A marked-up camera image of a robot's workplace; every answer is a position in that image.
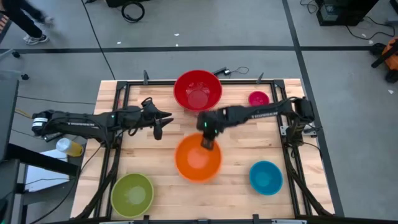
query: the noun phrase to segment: wooden tabletop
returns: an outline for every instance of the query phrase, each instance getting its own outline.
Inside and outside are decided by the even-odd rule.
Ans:
[[[287,96],[303,97],[299,79],[285,79]],[[261,90],[270,96],[269,85],[223,85],[223,95],[216,108],[228,105],[248,105],[248,96]],[[95,106],[95,114],[111,111],[116,81],[102,81]],[[174,121],[163,130],[163,138],[156,141],[152,129],[143,129],[130,137],[123,136],[118,178],[138,172],[150,178],[155,196],[145,215],[151,220],[184,219],[251,219],[293,218],[292,202],[279,137],[276,118],[249,120],[239,127],[229,128],[217,137],[222,148],[223,161],[220,173],[207,184],[192,184],[179,176],[174,164],[174,151],[184,136],[197,132],[196,117],[186,113],[173,97],[173,86],[133,86],[129,105],[140,105],[147,97],[153,97],[155,106],[173,113]],[[316,139],[304,137],[305,142],[317,144]],[[89,140],[84,160],[97,150],[99,144]],[[318,201],[333,213],[333,205],[317,148],[309,145],[299,147],[307,186]],[[88,163],[78,181],[71,217],[77,216],[88,204],[98,188],[104,150]],[[257,161],[267,160],[279,167],[284,176],[282,189],[273,196],[260,195],[250,185],[249,170]],[[300,211],[304,213],[301,191],[296,186]],[[101,215],[105,214],[108,191],[104,193]],[[122,220],[112,212],[113,220]]]

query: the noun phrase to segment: bowl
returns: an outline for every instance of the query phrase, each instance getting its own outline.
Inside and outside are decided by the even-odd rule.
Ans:
[[[192,70],[181,75],[174,84],[174,98],[183,108],[203,111],[214,107],[223,88],[211,72]]]
[[[127,174],[121,177],[111,192],[113,209],[122,217],[142,215],[154,199],[154,186],[142,174]]]
[[[250,169],[250,184],[254,190],[263,195],[274,195],[283,184],[280,169],[269,161],[259,161]]]
[[[214,142],[213,150],[200,145],[202,134],[186,136],[175,151],[175,166],[180,175],[190,182],[205,183],[214,178],[221,167],[221,149]]]
[[[252,106],[269,104],[269,97],[261,91],[254,91],[249,95],[249,103]]]

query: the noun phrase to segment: concrete floor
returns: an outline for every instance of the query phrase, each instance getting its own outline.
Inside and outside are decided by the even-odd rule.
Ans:
[[[55,17],[57,28],[46,30],[50,42],[28,47],[25,33],[12,24],[0,49],[27,49],[20,59],[0,62],[2,69],[22,70],[31,76],[20,84],[19,95],[59,101],[94,103],[101,80],[112,74],[98,51],[94,33],[80,0],[32,0]],[[283,2],[288,2],[298,42],[308,46],[370,46],[368,40],[352,37],[345,27],[320,27],[314,14],[299,0],[151,0],[144,2],[146,15],[137,24],[125,22],[120,12],[99,0],[87,4],[102,48],[189,46],[288,46],[287,50],[220,50],[105,53],[116,79],[141,79],[146,69],[151,79],[177,78],[182,72],[200,68],[216,70],[227,66],[250,68],[247,75],[231,78],[303,78],[290,34]],[[380,0],[369,13],[377,22],[398,16],[388,0]],[[388,28],[362,22],[353,27],[357,35],[370,36]],[[372,41],[386,43],[390,37],[377,35]],[[72,49],[77,53],[33,54],[29,49]],[[91,49],[97,53],[85,53]],[[338,191],[347,217],[398,220],[398,176],[395,133],[398,121],[398,86],[384,81],[385,65],[370,67],[374,57],[365,50],[306,50],[302,52],[310,85],[316,99]],[[30,114],[47,110],[91,113],[93,105],[50,103],[19,98],[17,108]],[[25,133],[31,121],[16,115],[13,128]],[[11,142],[36,151],[54,148],[35,138],[12,132]],[[45,202],[29,206],[27,222],[43,215],[63,197],[69,185],[48,189],[35,197]],[[73,195],[43,222],[66,220]]]

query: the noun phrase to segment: person's leg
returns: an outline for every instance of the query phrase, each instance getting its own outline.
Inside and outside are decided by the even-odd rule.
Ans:
[[[29,13],[30,16],[32,16],[37,22],[44,23],[45,15],[43,14],[42,11],[36,9],[34,6],[32,6],[29,2],[26,0],[20,0],[19,5],[21,9],[25,10],[25,12]]]
[[[21,9],[18,9],[17,7],[11,6],[8,7],[9,5],[4,4],[5,8],[5,15],[10,18],[12,22],[17,24],[22,30],[27,32],[27,34],[30,36],[25,40],[25,43],[28,45],[35,45],[38,43],[43,43],[49,41],[49,38],[46,35],[43,35],[43,32],[34,24],[32,19],[30,19],[27,15],[25,15],[24,12],[22,12]]]

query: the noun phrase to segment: white shoe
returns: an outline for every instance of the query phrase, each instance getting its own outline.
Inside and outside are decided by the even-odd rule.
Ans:
[[[45,42],[47,42],[47,41],[49,41],[50,39],[46,36],[46,35],[42,35],[42,37],[40,37],[40,38],[36,38],[36,37],[28,37],[26,40],[25,40],[25,43],[27,44],[27,45],[36,45],[36,44],[39,44],[39,43],[45,43]]]
[[[54,24],[54,18],[50,17],[50,16],[46,16],[44,18],[44,22],[43,25],[47,28],[53,28],[55,26]]]

